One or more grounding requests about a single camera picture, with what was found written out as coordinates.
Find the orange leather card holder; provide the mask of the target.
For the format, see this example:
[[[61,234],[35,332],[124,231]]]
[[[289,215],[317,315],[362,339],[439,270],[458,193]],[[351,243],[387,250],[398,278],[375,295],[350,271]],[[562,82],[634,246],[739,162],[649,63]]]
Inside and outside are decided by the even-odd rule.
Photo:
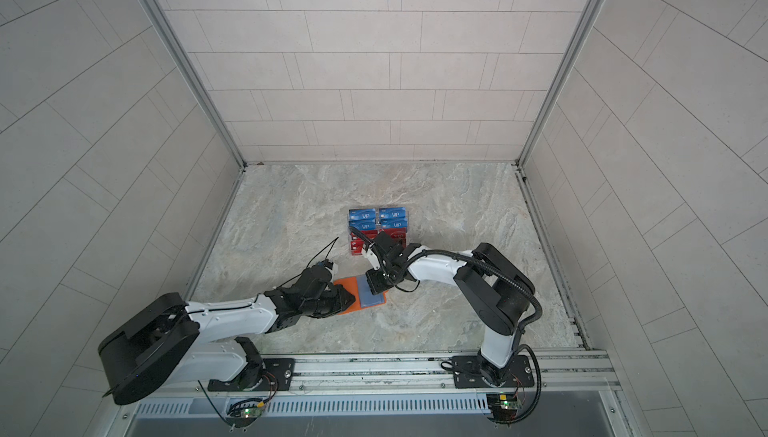
[[[354,302],[348,305],[341,312],[341,315],[382,306],[387,303],[385,293],[372,293],[368,279],[364,275],[340,279],[335,281],[334,284],[343,287],[354,297]]]

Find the clear acrylic card display stand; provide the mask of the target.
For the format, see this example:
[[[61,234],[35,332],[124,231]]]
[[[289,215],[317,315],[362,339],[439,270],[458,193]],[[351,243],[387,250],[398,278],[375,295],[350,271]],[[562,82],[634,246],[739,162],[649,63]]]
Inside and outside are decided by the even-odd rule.
[[[397,207],[379,207],[379,208],[397,208]],[[376,230],[378,231],[378,234],[379,233],[383,233],[382,232],[383,229],[380,227],[380,224],[379,224],[379,222],[381,221],[381,219],[379,218],[379,211],[378,211],[379,208],[375,208],[377,210],[377,218],[376,218],[377,229]],[[373,209],[373,208],[353,208],[353,209]],[[406,239],[402,239],[402,240],[395,240],[395,241],[398,242],[403,247],[405,247],[407,245],[407,238]]]

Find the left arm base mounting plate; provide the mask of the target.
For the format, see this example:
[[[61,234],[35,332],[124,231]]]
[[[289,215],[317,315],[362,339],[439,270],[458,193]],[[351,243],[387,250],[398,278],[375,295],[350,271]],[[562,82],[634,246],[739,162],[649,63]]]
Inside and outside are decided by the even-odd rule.
[[[259,363],[247,362],[229,381],[212,379],[206,385],[211,392],[287,391],[296,361],[292,358],[267,358]]]

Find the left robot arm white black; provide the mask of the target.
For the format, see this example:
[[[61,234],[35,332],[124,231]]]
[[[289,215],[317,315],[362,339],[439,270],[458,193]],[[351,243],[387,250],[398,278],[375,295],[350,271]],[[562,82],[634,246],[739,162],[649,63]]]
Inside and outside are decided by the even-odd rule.
[[[250,390],[266,381],[267,367],[252,335],[287,329],[303,318],[341,314],[357,293],[333,283],[328,260],[304,269],[290,286],[253,298],[187,302],[166,293],[99,344],[109,388],[118,405],[137,402],[166,383],[208,381],[212,390]]]

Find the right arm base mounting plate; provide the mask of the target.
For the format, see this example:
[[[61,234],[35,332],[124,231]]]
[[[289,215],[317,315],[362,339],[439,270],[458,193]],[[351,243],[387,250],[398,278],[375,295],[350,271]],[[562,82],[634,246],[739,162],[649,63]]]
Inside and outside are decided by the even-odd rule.
[[[497,369],[480,355],[453,356],[441,365],[454,378],[458,389],[533,388],[534,367],[526,355],[516,355],[502,369]]]

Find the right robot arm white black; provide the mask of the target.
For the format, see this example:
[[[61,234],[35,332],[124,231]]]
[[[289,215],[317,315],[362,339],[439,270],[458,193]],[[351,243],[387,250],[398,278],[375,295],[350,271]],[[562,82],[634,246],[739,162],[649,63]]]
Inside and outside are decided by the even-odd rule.
[[[534,284],[498,249],[488,243],[465,252],[418,243],[402,246],[384,232],[374,238],[358,237],[362,255],[372,265],[366,278],[374,294],[406,280],[457,287],[485,326],[474,373],[493,387],[512,381],[511,363],[520,352],[522,335],[542,317],[543,307]]]

